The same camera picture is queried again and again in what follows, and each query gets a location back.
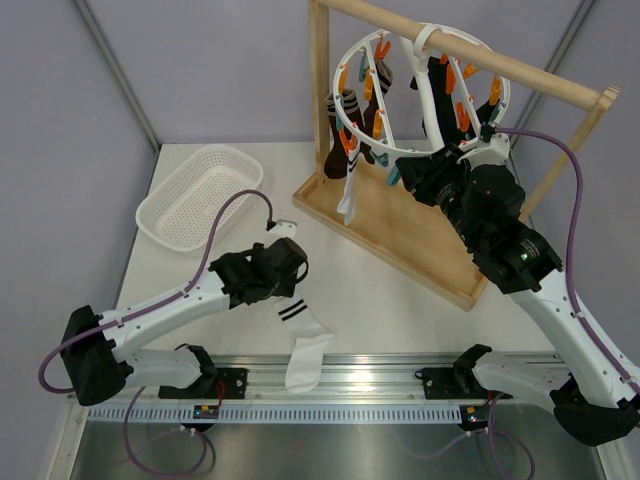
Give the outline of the black sock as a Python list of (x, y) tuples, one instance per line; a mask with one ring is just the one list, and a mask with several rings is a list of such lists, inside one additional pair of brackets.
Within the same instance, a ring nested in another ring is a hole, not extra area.
[(499, 102), (492, 104), (487, 100), (476, 111), (476, 116), (480, 124), (490, 123), (495, 119), (499, 109)]
[(428, 78), (442, 140), (445, 145), (449, 143), (460, 144), (465, 139), (465, 133), (458, 126), (451, 95), (447, 92), (447, 77), (453, 77), (453, 80), (456, 80), (447, 55), (442, 54), (439, 58), (431, 56), (428, 69)]

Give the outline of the brown sock with stripes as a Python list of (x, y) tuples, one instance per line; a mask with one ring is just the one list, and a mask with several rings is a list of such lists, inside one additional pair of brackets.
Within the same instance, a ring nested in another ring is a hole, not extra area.
[[(359, 129), (363, 129), (364, 123), (359, 107), (356, 93), (351, 89), (345, 89), (342, 94), (343, 109), (346, 113), (349, 124), (355, 122)], [(337, 120), (333, 95), (329, 94), (325, 98), (325, 106), (328, 114), (331, 129), (333, 146), (324, 161), (324, 174), (332, 180), (344, 178), (347, 175), (348, 155), (345, 153), (341, 142), (340, 131), (337, 128)]]

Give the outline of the white round clip hanger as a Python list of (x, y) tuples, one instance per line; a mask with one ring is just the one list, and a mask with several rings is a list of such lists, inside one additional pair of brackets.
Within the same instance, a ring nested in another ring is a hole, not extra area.
[[(416, 93), (421, 110), (421, 124), (426, 137), (423, 146), (409, 149), (399, 145), (393, 130), (393, 123), (389, 117), (386, 96), (382, 96), (376, 73), (375, 61), (387, 60), (392, 46), (390, 32), (377, 30), (352, 46), (342, 57), (333, 76), (331, 94), (333, 95), (341, 142), (348, 155), (356, 140), (360, 141), (358, 163), (365, 161), (361, 153), (361, 145), (368, 144), (371, 156), (384, 168), (391, 167), (400, 157), (427, 156), (446, 146), (442, 140), (436, 118), (436, 110), (432, 90), (428, 78), (428, 62), (431, 56), (439, 58), (445, 54), (441, 50), (423, 49), (418, 51), (413, 41), (402, 38), (399, 43), (404, 51), (410, 70), (410, 87)], [(499, 102), (499, 109), (495, 119), (490, 122), (496, 124), (505, 116), (511, 99), (511, 84), (508, 79), (489, 74), (477, 65), (463, 61), (457, 57), (448, 56), (450, 68), (455, 76), (447, 77), (447, 92), (451, 95), (459, 128), (465, 133), (465, 139), (455, 144), (464, 153), (477, 141), (481, 124), (475, 111), (489, 100), (492, 104)], [(349, 124), (349, 119), (343, 109), (342, 94), (345, 89), (356, 93), (361, 114), (364, 113), (376, 92), (379, 110), (376, 112), (372, 136), (366, 135), (355, 122)]]

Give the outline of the dark brown small sock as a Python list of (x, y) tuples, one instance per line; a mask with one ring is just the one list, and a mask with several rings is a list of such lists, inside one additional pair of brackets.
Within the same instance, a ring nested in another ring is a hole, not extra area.
[[(382, 59), (377, 59), (375, 61), (376, 65), (376, 73), (379, 81), (380, 92), (382, 96), (385, 96), (390, 89), (393, 83), (393, 72), (391, 68), (385, 63)], [(376, 112), (379, 110), (379, 102), (376, 96), (376, 92), (372, 92), (371, 100), (368, 103), (367, 108), (362, 114), (362, 119), (364, 122), (364, 127), (362, 131), (368, 135), (372, 136), (373, 128), (374, 128), (374, 120)], [(361, 145), (361, 153), (364, 156), (364, 159), (371, 165), (375, 163), (374, 158), (371, 156), (371, 148), (368, 144)]]

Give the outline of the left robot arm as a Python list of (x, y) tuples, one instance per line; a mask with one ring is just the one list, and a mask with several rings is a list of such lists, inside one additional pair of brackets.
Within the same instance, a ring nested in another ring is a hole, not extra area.
[(304, 279), (303, 249), (290, 238), (226, 253), (194, 285), (132, 308), (98, 314), (75, 310), (60, 357), (82, 406), (106, 402), (128, 388), (156, 387), (163, 399), (213, 399), (220, 380), (204, 347), (150, 350), (148, 344), (188, 323), (272, 297), (290, 298)]

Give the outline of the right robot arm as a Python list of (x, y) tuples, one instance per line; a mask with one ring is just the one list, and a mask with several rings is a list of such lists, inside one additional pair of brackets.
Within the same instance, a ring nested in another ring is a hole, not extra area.
[(567, 285), (569, 271), (546, 239), (519, 219), (524, 190), (503, 165), (473, 167), (454, 145), (395, 166), (413, 198), (437, 206), (480, 273), (536, 323), (567, 370), (555, 374), (475, 345), (454, 363), (466, 396), (504, 393), (550, 412), (574, 439), (599, 446), (639, 424), (636, 368)]

